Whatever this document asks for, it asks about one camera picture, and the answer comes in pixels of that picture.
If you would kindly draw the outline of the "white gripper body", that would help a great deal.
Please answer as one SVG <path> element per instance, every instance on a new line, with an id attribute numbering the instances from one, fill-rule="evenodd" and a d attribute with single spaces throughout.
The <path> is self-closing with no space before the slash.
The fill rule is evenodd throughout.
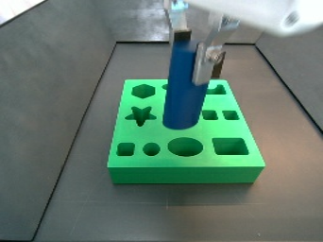
<path id="1" fill-rule="evenodd" d="M 220 12 L 267 33 L 287 37 L 323 26 L 323 0 L 187 0 Z"/>

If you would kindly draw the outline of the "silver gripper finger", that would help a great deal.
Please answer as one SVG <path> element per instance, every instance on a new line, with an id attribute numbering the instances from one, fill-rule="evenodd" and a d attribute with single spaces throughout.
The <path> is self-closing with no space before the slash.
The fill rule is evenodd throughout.
<path id="1" fill-rule="evenodd" d="M 168 18 L 171 25 L 171 40 L 189 41 L 191 29 L 187 25 L 185 10 L 188 4 L 183 0 L 168 0 Z"/>
<path id="2" fill-rule="evenodd" d="M 221 47 L 239 27 L 240 21 L 223 15 L 212 25 L 208 36 L 196 46 L 196 62 L 192 83 L 200 86 L 208 83 L 213 67 L 223 59 Z"/>

